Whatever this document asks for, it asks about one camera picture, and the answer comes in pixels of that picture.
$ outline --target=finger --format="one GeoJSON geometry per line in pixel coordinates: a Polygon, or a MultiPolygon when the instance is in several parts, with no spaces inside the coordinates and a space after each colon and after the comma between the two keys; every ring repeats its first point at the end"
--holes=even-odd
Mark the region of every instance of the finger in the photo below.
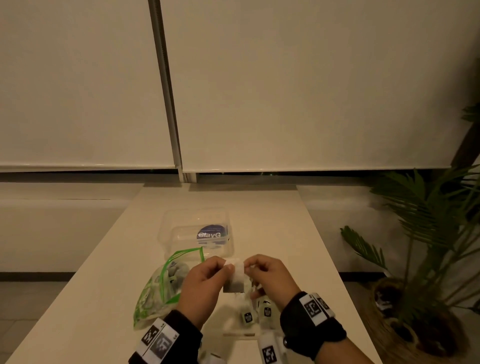
{"type": "Polygon", "coordinates": [[[266,295],[265,290],[263,288],[260,288],[259,290],[254,290],[252,293],[250,293],[250,298],[252,300],[256,300],[257,298],[260,298],[265,295],[266,295]]]}
{"type": "Polygon", "coordinates": [[[218,272],[216,272],[208,281],[214,285],[215,290],[220,292],[220,289],[223,287],[225,282],[230,279],[230,277],[233,275],[233,272],[235,272],[235,267],[233,264],[227,264],[218,272]]]}
{"type": "Polygon", "coordinates": [[[208,279],[222,269],[224,264],[225,259],[222,259],[218,256],[211,256],[203,263],[197,265],[195,268],[200,272],[202,279],[208,279]]]}
{"type": "Polygon", "coordinates": [[[259,267],[245,268],[245,274],[252,278],[254,281],[263,285],[266,272],[262,271],[259,267]]]}
{"type": "Polygon", "coordinates": [[[272,258],[271,256],[263,255],[263,254],[257,254],[253,255],[250,258],[245,259],[243,262],[245,267],[250,267],[254,265],[259,265],[259,266],[264,266],[268,267],[270,264],[272,264],[276,259],[272,258]]]}

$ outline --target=sleeve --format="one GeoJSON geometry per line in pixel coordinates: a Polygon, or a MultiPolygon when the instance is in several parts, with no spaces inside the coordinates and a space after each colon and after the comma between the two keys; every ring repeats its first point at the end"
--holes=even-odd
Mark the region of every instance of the sleeve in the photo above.
{"type": "Polygon", "coordinates": [[[177,310],[157,319],[142,338],[129,364],[197,363],[202,333],[177,310]]]}

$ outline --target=white table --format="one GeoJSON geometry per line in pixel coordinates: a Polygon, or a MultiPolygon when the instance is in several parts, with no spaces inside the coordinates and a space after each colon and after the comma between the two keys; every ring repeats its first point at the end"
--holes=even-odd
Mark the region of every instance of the white table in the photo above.
{"type": "MultiPolygon", "coordinates": [[[[350,339],[381,364],[294,186],[195,184],[143,187],[8,364],[127,363],[144,332],[132,328],[133,309],[150,275],[164,261],[156,241],[164,212],[219,206],[230,214],[235,257],[262,253],[282,259],[298,285],[318,292],[350,339]]],[[[228,301],[228,294],[220,294],[212,320],[228,310],[228,301]]],[[[212,320],[205,328],[215,326],[212,320]]],[[[224,343],[229,363],[261,363],[255,341],[230,338],[224,343]]],[[[309,362],[294,353],[289,359],[309,362]]]]}

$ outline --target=hand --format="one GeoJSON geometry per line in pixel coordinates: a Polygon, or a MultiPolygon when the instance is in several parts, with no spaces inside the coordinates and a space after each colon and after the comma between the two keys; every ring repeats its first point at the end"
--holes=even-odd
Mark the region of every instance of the hand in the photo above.
{"type": "Polygon", "coordinates": [[[235,267],[224,266],[225,259],[213,256],[194,266],[183,281],[177,310],[199,330],[208,320],[218,301],[218,294],[232,276],[235,267]]]}
{"type": "Polygon", "coordinates": [[[262,285],[262,288],[252,292],[251,299],[266,294],[282,312],[290,300],[300,292],[300,288],[281,260],[257,254],[245,260],[244,264],[245,274],[262,285]]]}

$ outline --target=plastic bag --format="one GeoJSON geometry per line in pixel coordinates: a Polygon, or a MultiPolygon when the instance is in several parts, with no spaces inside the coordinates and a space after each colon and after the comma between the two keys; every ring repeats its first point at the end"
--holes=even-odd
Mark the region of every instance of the plastic bag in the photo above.
{"type": "Polygon", "coordinates": [[[181,286],[190,269],[203,262],[203,248],[179,250],[153,272],[145,285],[133,313],[133,328],[166,316],[179,301],[181,286]]]}

